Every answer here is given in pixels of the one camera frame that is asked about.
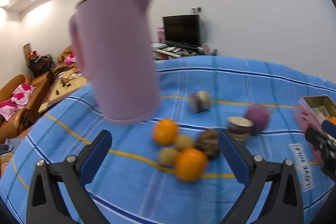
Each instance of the table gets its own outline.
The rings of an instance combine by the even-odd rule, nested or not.
[[[75,79],[69,80],[65,86],[63,86],[61,79],[62,77],[70,77],[72,74],[76,73],[75,68],[71,68],[69,70],[61,72],[55,82],[52,84],[48,94],[46,95],[42,105],[40,106],[38,113],[42,114],[49,110],[53,105],[57,104],[61,100],[63,100],[66,96],[70,93],[74,92],[75,90],[81,88],[87,83],[87,79],[78,76]]]

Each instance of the pink box on tv stand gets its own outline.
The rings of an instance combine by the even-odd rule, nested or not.
[[[336,105],[334,102],[330,99],[328,95],[319,95],[319,96],[304,96],[299,101],[298,106],[296,107],[294,111],[294,118],[299,125],[300,129],[305,133],[306,130],[311,126],[315,128],[317,131],[321,132],[322,134],[328,136],[331,140],[336,142],[336,140],[331,137],[329,134],[327,134],[325,131],[322,130],[322,124],[314,114],[312,107],[308,104],[307,101],[314,101],[314,100],[320,100],[321,102],[327,102],[329,107],[333,107],[336,109]],[[320,151],[315,148],[312,144],[309,144],[312,148],[315,156],[315,160],[318,163],[322,162]]]

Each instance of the metal screw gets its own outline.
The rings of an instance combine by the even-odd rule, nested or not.
[[[258,155],[258,154],[254,155],[254,156],[253,156],[253,159],[254,159],[256,162],[261,162],[261,161],[263,161],[263,157],[260,156],[260,155]]]
[[[292,166],[293,165],[293,161],[291,159],[286,159],[285,160],[285,163],[288,165],[288,166]]]
[[[44,160],[38,160],[36,163],[37,166],[42,166],[44,165]]]
[[[75,160],[76,160],[75,155],[70,155],[69,157],[67,157],[67,162],[74,162]]]

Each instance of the orange fruit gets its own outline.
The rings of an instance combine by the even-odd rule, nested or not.
[[[153,139],[159,145],[171,145],[179,133],[177,123],[170,119],[163,119],[158,122],[153,130]]]
[[[336,117],[330,117],[328,121],[336,125]]]
[[[208,163],[205,153],[198,149],[185,149],[176,158],[176,175],[183,181],[194,181],[201,177]]]

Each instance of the pink pitcher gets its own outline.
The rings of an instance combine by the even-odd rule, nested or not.
[[[160,104],[147,25],[150,0],[80,0],[70,19],[78,67],[106,119],[128,125]]]

